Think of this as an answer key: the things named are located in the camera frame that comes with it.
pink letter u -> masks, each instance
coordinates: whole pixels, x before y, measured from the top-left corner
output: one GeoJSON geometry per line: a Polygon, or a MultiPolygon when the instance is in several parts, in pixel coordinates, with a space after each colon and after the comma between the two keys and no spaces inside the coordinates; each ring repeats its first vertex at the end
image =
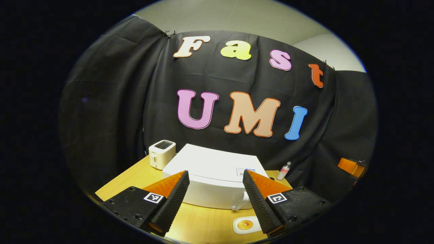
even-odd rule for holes
{"type": "Polygon", "coordinates": [[[192,90],[179,90],[178,103],[178,119],[183,125],[193,129],[203,129],[211,122],[211,117],[214,108],[214,102],[219,99],[219,96],[212,92],[203,92],[201,98],[204,100],[204,109],[202,110],[201,119],[193,119],[190,116],[191,100],[196,96],[192,90]]]}

white handle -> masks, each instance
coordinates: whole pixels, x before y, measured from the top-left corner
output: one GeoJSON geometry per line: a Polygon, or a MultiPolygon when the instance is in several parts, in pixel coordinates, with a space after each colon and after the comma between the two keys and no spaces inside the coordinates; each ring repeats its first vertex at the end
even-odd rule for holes
{"type": "Polygon", "coordinates": [[[232,210],[237,211],[242,206],[244,206],[244,204],[246,204],[248,201],[249,201],[249,195],[247,194],[247,192],[244,192],[244,196],[243,196],[242,201],[236,207],[232,207],[232,210]]]}

white toaster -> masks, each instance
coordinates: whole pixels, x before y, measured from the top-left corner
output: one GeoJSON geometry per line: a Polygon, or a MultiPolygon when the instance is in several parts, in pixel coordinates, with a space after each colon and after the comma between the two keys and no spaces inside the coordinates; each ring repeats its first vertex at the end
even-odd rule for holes
{"type": "Polygon", "coordinates": [[[176,143],[162,140],[149,147],[149,163],[152,167],[163,169],[176,154],[176,143]]]}

white box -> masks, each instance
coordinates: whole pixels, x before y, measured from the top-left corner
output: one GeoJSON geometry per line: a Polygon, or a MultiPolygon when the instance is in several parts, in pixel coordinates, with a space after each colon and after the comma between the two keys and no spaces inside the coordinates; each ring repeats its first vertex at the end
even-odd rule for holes
{"type": "Polygon", "coordinates": [[[245,169],[268,177],[256,156],[186,144],[163,169],[163,176],[188,170],[190,185],[183,202],[238,210],[252,208],[243,184],[245,169]]]}

spray bottle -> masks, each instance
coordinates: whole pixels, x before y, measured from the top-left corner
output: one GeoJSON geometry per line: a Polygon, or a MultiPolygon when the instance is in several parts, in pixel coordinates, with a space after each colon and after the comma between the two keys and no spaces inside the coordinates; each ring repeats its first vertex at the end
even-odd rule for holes
{"type": "Polygon", "coordinates": [[[291,161],[288,161],[287,163],[286,163],[286,165],[284,165],[283,167],[282,167],[282,169],[280,170],[280,173],[279,173],[279,175],[277,176],[277,179],[278,180],[283,180],[283,178],[285,177],[285,175],[288,173],[288,171],[289,171],[289,168],[290,168],[290,165],[291,165],[291,161]]]}

